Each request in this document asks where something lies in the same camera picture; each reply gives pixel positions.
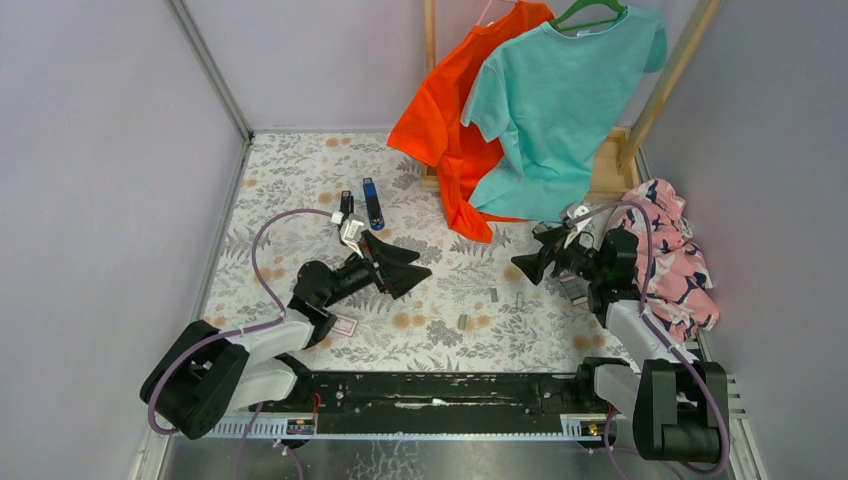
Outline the blue stapler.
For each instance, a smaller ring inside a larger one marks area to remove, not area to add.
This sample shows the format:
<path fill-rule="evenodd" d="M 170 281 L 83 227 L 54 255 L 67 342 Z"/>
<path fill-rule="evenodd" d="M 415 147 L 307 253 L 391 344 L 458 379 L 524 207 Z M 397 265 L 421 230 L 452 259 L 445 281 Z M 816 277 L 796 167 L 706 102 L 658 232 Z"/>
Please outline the blue stapler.
<path fill-rule="evenodd" d="M 370 227 L 375 231 L 380 231 L 385 227 L 385 220 L 376 185 L 372 178 L 366 177 L 363 179 L 363 193 Z"/>

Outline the small black stapler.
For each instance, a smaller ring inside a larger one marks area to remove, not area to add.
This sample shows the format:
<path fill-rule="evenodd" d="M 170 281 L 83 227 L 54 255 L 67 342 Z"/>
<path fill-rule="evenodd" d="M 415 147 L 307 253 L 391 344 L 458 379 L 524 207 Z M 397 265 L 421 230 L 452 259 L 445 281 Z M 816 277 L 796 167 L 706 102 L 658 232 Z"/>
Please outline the small black stapler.
<path fill-rule="evenodd" d="M 347 217 L 354 213 L 355 204 L 354 197 L 350 190 L 343 190 L 340 194 L 340 205 L 339 211 L 342 213 L 344 217 Z"/>

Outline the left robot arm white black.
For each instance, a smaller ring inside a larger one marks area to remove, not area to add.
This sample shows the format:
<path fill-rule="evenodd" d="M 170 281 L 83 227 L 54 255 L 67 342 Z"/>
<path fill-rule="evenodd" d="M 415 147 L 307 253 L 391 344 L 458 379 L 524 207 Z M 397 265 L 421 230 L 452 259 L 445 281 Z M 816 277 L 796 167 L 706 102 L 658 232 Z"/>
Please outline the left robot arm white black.
<path fill-rule="evenodd" d="M 197 439 L 226 414 L 262 402 L 301 409 L 311 387 L 283 356 L 323 341 L 337 322 L 329 307 L 366 287 L 393 299 L 406 295 L 432 274 L 417 265 L 419 257 L 366 231 L 340 267 L 302 265 L 277 317 L 228 332 L 203 320 L 190 323 L 141 386 L 149 426 Z"/>

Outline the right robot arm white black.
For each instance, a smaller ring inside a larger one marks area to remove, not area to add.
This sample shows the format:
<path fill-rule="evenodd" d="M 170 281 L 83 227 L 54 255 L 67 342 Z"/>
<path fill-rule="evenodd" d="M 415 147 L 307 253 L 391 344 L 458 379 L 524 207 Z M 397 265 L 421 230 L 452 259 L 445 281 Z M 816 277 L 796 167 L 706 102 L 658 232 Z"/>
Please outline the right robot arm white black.
<path fill-rule="evenodd" d="M 512 258 L 533 284 L 547 267 L 588 282 L 588 305 L 627 349 L 639 368 L 594 360 L 573 386 L 575 402 L 597 412 L 608 403 L 630 419 L 633 440 L 646 460 L 720 465 L 729 457 L 725 370 L 674 343 L 661 329 L 634 283 L 638 238 L 619 227 L 599 248 L 587 231 L 564 224 L 538 225 L 535 254 Z"/>

